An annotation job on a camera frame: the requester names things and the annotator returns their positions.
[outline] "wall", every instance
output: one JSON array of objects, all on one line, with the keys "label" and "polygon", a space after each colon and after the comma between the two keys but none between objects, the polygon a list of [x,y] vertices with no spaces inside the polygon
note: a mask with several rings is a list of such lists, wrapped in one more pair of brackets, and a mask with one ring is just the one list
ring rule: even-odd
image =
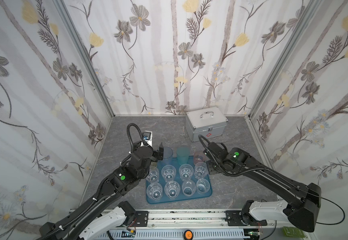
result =
[{"label": "wall", "polygon": [[249,113],[308,3],[64,2],[114,112],[169,115]]},{"label": "wall", "polygon": [[[278,171],[322,188],[346,212],[316,226],[320,240],[348,236],[348,1],[324,1],[252,117]],[[322,200],[318,221],[342,213]]]},{"label": "wall", "polygon": [[78,206],[110,122],[90,81],[51,1],[0,0],[0,239]]}]

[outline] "gray marble countertop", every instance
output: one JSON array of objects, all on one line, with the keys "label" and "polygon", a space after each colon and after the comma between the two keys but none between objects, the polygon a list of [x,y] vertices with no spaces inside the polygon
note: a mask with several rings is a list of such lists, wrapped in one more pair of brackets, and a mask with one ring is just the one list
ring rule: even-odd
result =
[{"label": "gray marble countertop", "polygon": [[[228,149],[232,147],[241,148],[262,162],[244,117],[227,117],[227,119],[229,122],[224,134],[211,138],[211,140],[223,142]],[[157,149],[160,142],[163,142],[164,146],[173,149],[174,157],[176,156],[176,149],[183,145],[189,146],[191,152],[203,149],[199,141],[190,141],[186,129],[186,136],[180,138],[182,126],[186,125],[185,117],[115,117],[87,185],[84,200],[95,193],[100,181],[116,169],[123,158],[127,156],[130,145],[126,135],[126,127],[131,122],[137,124],[141,131],[153,132],[154,149]],[[130,132],[133,140],[137,141],[138,133],[136,129],[132,127]],[[277,199],[275,193],[244,176],[210,175],[210,184],[213,189],[210,197],[149,204],[146,200],[146,180],[143,179],[138,186],[108,208],[113,209],[120,201],[127,200],[135,209],[229,209],[242,208],[247,200],[261,201],[261,199],[265,199],[275,201]]]}]

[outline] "black mounting plate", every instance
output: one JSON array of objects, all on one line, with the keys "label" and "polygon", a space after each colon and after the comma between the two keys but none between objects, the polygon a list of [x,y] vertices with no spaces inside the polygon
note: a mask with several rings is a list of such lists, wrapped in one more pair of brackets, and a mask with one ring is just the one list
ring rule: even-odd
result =
[{"label": "black mounting plate", "polygon": [[135,223],[133,226],[136,227],[147,227],[148,211],[136,211],[135,212]]},{"label": "black mounting plate", "polygon": [[230,227],[236,227],[236,226],[259,226],[258,223],[261,224],[261,226],[267,226],[267,221],[266,220],[262,220],[259,222],[254,222],[250,220],[249,225],[245,225],[241,222],[241,217],[239,215],[241,211],[240,210],[236,210],[236,211],[226,211],[226,222]]}]

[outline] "orange circle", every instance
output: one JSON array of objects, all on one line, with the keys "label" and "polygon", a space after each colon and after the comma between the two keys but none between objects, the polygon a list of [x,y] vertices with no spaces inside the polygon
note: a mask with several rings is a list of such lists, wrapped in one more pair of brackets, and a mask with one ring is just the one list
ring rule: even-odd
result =
[{"label": "orange circle", "polygon": [[185,233],[186,239],[191,239],[193,237],[193,233],[191,233],[191,231],[187,231]]}]

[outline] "clear glass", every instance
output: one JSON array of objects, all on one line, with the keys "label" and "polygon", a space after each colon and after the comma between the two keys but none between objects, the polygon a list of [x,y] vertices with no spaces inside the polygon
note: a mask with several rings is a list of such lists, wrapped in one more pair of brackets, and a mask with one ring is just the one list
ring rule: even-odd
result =
[{"label": "clear glass", "polygon": [[197,193],[205,194],[210,190],[210,183],[204,178],[197,181]]},{"label": "clear glass", "polygon": [[189,156],[190,156],[189,147],[182,146],[177,149],[177,160],[179,165],[186,164],[187,161],[189,160]]},{"label": "clear glass", "polygon": [[159,170],[156,167],[150,167],[146,180],[150,183],[159,181]]},{"label": "clear glass", "polygon": [[176,181],[169,181],[165,185],[165,193],[170,199],[176,198],[181,192],[181,187]]},{"label": "clear glass", "polygon": [[179,176],[182,181],[190,180],[194,173],[194,168],[189,164],[183,164],[179,167]]},{"label": "clear glass", "polygon": [[198,162],[204,162],[206,160],[206,156],[203,153],[203,150],[196,150],[194,152],[194,165]]},{"label": "clear glass", "polygon": [[169,147],[163,148],[163,160],[162,162],[165,165],[171,165],[171,161],[173,160],[173,150]]},{"label": "clear glass", "polygon": [[196,177],[196,179],[204,178],[208,174],[209,174],[209,171],[207,169],[206,163],[198,162],[196,164],[196,168],[195,168],[195,171],[194,171],[194,176]]},{"label": "clear glass", "polygon": [[146,190],[146,194],[152,200],[158,201],[163,196],[162,185],[160,185],[157,182],[153,182],[152,184],[148,185],[147,190]]},{"label": "clear glass", "polygon": [[172,181],[175,178],[175,175],[177,174],[177,170],[172,165],[166,165],[162,168],[162,177],[165,179],[166,182]]},{"label": "clear glass", "polygon": [[196,192],[196,183],[191,180],[184,181],[182,183],[182,193],[185,196],[191,196]]}]

